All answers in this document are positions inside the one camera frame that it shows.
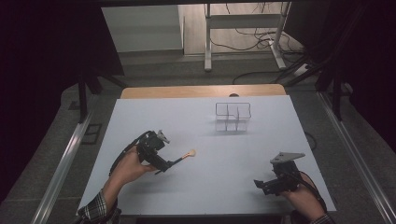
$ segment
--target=sleeve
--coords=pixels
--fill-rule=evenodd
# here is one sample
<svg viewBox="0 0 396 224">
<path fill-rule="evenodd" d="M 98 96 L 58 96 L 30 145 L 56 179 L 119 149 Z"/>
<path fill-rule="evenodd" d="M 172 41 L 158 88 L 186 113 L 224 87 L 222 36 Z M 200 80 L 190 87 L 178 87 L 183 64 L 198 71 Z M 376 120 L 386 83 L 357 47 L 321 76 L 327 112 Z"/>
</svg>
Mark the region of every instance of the sleeve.
<svg viewBox="0 0 396 224">
<path fill-rule="evenodd" d="M 100 192 L 86 206 L 78 209 L 80 222 L 78 223 L 118 223 L 121 210 L 117 208 L 118 200 L 107 213 L 106 201 L 103 192 Z"/>
<path fill-rule="evenodd" d="M 317 220 L 312 221 L 310 224 L 335 224 L 335 222 L 328 214 L 325 214 L 323 217 L 320 217 Z"/>
</svg>

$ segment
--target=human hand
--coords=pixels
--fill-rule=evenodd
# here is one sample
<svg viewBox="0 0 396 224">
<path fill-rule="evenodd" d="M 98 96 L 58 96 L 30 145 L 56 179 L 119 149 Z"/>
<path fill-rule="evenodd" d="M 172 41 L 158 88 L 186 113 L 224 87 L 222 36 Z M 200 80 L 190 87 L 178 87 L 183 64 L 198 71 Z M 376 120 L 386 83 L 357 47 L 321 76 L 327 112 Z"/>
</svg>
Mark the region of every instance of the human hand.
<svg viewBox="0 0 396 224">
<path fill-rule="evenodd" d="M 315 187 L 312 180 L 304 173 L 301 173 L 301 177 L 305 182 L 310 184 L 313 188 Z M 284 191 L 280 195 L 284 196 L 297 211 L 307 217 L 310 221 L 317 220 L 325 215 L 325 212 L 315 197 L 315 195 L 303 184 L 300 184 L 295 191 Z"/>
<path fill-rule="evenodd" d="M 145 172 L 155 171 L 152 165 L 142 165 L 137 155 L 137 148 L 133 146 L 125 153 L 110 178 L 103 187 L 106 208 L 113 207 L 122 187 L 143 175 Z"/>
<path fill-rule="evenodd" d="M 155 171 L 156 168 L 152 165 L 142 165 L 137 155 L 137 147 L 133 146 L 125 153 L 125 156 L 120 160 L 117 167 L 114 169 L 110 179 L 125 185 L 132 182 L 143 175 L 145 172 Z"/>
</svg>

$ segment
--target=white table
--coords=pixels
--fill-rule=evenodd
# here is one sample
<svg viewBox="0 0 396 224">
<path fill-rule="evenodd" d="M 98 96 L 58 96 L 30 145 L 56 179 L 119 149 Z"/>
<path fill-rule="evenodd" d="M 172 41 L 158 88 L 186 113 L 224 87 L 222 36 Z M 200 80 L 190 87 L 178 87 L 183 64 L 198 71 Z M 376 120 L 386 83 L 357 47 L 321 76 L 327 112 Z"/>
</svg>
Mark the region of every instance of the white table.
<svg viewBox="0 0 396 224">
<path fill-rule="evenodd" d="M 216 103 L 250 103 L 245 133 L 215 131 Z M 81 199 L 87 204 L 107 180 L 120 152 L 141 133 L 162 129 L 171 141 L 159 153 L 174 161 L 195 148 L 166 173 L 145 174 L 119 195 L 124 215 L 242 215 L 281 214 L 291 209 L 282 197 L 264 196 L 253 179 L 275 179 L 270 160 L 279 151 L 303 152 L 297 167 L 316 183 L 329 211 L 329 192 L 287 95 L 120 99 Z"/>
</svg>

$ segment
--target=white wall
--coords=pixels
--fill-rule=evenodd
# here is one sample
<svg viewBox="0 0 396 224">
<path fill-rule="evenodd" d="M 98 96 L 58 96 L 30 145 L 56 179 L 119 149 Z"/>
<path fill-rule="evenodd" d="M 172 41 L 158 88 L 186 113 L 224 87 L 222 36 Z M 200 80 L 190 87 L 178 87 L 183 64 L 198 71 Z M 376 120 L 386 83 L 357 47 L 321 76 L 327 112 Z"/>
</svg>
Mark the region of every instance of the white wall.
<svg viewBox="0 0 396 224">
<path fill-rule="evenodd" d="M 103 7 L 117 52 L 182 49 L 177 6 Z"/>
</svg>

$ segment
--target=metal frame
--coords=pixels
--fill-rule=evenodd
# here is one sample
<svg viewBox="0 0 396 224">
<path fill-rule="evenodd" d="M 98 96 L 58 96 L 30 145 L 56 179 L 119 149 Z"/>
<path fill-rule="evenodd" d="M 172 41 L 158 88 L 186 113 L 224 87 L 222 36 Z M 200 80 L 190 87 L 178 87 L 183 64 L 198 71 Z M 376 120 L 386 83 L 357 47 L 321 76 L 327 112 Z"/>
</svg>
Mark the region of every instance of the metal frame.
<svg viewBox="0 0 396 224">
<path fill-rule="evenodd" d="M 326 93 L 322 92 L 318 92 L 318 98 L 322 102 L 322 105 L 325 108 L 335 130 L 343 141 L 349 158 L 355 165 L 355 168 L 361 176 L 361 180 L 363 181 L 364 185 L 372 196 L 373 201 L 375 202 L 375 205 L 381 213 L 382 218 L 384 218 L 385 223 L 396 223 L 396 215 L 389 202 L 388 196 L 385 194 L 384 190 L 382 190 L 374 175 L 371 173 L 369 167 L 367 166 L 361 153 L 359 152 L 359 149 L 356 147 L 353 139 L 349 135 L 344 123 L 340 121 L 332 112 L 331 100 Z"/>
<path fill-rule="evenodd" d="M 206 5 L 206 40 L 205 40 L 205 71 L 212 70 L 212 46 L 210 41 L 211 29 L 234 28 L 276 28 L 276 37 L 270 41 L 271 51 L 280 70 L 286 69 L 279 52 L 279 39 L 285 25 L 290 2 L 286 2 L 280 14 L 255 14 L 255 15 L 210 15 L 210 4 Z"/>
<path fill-rule="evenodd" d="M 53 174 L 43 198 L 41 199 L 41 203 L 35 211 L 35 215 L 31 224 L 47 223 L 53 205 L 55 205 L 56 199 L 58 198 L 59 192 L 61 191 L 62 185 L 64 184 L 64 180 L 66 179 L 70 166 L 73 163 L 73 159 L 76 156 L 79 144 L 81 143 L 82 137 L 84 136 L 88 124 L 90 123 L 92 114 L 96 108 L 96 105 L 98 104 L 98 99 L 98 95 L 92 95 L 89 104 L 89 113 L 83 122 L 77 125 L 77 128 L 73 132 L 66 150 L 62 155 L 61 161 L 59 162 L 59 165 Z"/>
</svg>

